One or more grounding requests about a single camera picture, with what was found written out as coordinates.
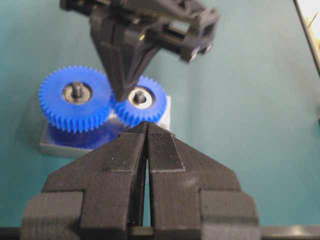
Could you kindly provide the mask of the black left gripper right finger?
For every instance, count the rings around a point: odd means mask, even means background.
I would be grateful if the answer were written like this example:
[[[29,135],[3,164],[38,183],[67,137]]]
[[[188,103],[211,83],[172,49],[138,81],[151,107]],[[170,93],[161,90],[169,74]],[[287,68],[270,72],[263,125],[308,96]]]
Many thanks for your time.
[[[235,172],[149,123],[151,224],[157,240],[258,240],[259,216]]]

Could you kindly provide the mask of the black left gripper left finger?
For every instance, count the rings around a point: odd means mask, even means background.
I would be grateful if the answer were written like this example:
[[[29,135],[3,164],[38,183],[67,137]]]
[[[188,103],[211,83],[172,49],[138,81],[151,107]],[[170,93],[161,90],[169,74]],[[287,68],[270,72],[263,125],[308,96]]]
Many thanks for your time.
[[[125,240],[143,223],[145,122],[52,172],[28,201],[23,240]]]

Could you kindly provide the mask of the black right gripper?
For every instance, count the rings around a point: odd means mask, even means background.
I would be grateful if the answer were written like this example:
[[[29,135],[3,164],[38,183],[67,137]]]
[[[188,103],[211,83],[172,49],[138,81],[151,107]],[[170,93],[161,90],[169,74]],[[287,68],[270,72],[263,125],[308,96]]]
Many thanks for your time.
[[[159,48],[188,63],[209,52],[220,19],[199,0],[61,0],[59,6],[90,17],[93,44],[119,102]]]

